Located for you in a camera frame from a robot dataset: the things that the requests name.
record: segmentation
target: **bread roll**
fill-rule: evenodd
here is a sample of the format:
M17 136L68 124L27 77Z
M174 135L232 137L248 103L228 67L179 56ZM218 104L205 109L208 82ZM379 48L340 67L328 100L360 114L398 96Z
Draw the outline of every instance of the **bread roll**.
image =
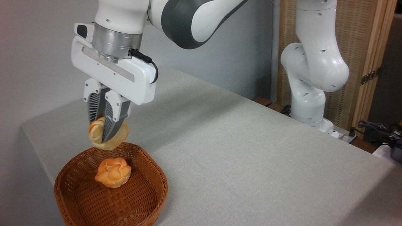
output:
M118 188L125 184L131 175L131 167L123 158L107 158L98 167L95 180L106 187Z
M102 136L103 136L103 126L105 125L105 117L101 117L98 120L91 123L89 127L89 139L91 140L92 144L103 150L113 150L121 143L123 143L129 133L130 130L126 122L123 122L120 129L117 131L116 135L112 137L112 139L102 143Z

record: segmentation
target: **woven bamboo basket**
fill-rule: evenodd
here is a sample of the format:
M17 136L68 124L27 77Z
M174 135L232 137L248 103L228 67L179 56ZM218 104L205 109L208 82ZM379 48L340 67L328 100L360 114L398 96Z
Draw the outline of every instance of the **woven bamboo basket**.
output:
M98 166L106 158L124 158L131 176L119 188L95 181ZM60 171L54 193L68 226L153 225L165 205L165 174L141 147L122 143L112 151L90 148Z

